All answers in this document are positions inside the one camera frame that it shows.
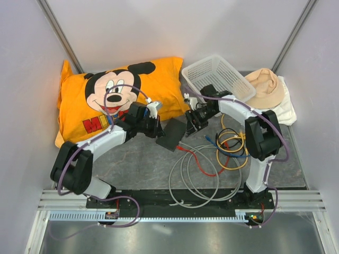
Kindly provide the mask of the black network switch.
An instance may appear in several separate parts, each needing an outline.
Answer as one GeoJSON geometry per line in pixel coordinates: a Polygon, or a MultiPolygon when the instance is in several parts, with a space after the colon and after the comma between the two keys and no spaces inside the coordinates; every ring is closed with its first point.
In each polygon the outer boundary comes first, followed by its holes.
{"type": "Polygon", "coordinates": [[[170,119],[164,128],[165,135],[156,139],[156,144],[174,152],[186,132],[186,124],[177,119],[170,119]]]}

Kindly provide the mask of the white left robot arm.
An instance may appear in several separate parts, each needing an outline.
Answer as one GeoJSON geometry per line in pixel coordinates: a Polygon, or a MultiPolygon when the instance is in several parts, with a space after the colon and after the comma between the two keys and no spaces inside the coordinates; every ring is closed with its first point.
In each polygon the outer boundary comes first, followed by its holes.
{"type": "Polygon", "coordinates": [[[92,175],[93,162],[138,133],[149,138],[163,137],[165,133],[158,114],[161,107],[159,101],[147,105],[133,102],[128,112],[103,132],[78,143],[63,143],[50,174],[51,180],[57,184],[58,194],[86,194],[96,197],[105,208],[114,206],[117,200],[112,192],[114,187],[92,175]]]}

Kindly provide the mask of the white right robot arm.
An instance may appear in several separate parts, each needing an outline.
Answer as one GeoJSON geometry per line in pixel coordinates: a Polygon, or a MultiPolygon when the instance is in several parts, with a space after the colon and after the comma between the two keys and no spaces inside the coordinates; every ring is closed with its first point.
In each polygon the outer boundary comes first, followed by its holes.
{"type": "Polygon", "coordinates": [[[251,162],[242,200],[248,208],[257,207],[267,192],[267,176],[271,162],[283,145],[276,114],[272,110],[259,113],[230,92],[217,92],[213,85],[201,89],[199,97],[205,102],[201,104],[196,97],[184,94],[184,102],[190,107],[185,112],[186,136],[207,127],[208,120],[218,113],[227,114],[243,125],[246,149],[251,156],[251,162]]]}

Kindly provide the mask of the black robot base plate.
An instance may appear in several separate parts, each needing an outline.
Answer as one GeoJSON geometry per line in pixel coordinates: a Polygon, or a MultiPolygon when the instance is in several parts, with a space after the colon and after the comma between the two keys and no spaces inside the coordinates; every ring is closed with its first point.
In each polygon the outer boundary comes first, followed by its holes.
{"type": "MultiPolygon", "coordinates": [[[[200,205],[205,202],[194,196],[187,189],[173,189],[174,197],[183,201],[185,205],[200,205]]],[[[272,194],[266,191],[259,194],[256,198],[250,197],[250,194],[243,194],[240,191],[226,201],[210,201],[200,208],[184,208],[174,202],[168,189],[141,189],[141,190],[117,190],[109,197],[129,196],[134,198],[140,206],[141,218],[181,218],[181,217],[231,217],[235,215],[235,210],[265,210],[274,208],[272,194]]],[[[93,198],[87,199],[86,208],[113,209],[118,208],[121,217],[135,217],[137,214],[136,204],[130,199],[118,199],[116,201],[102,202],[93,198]]]]}

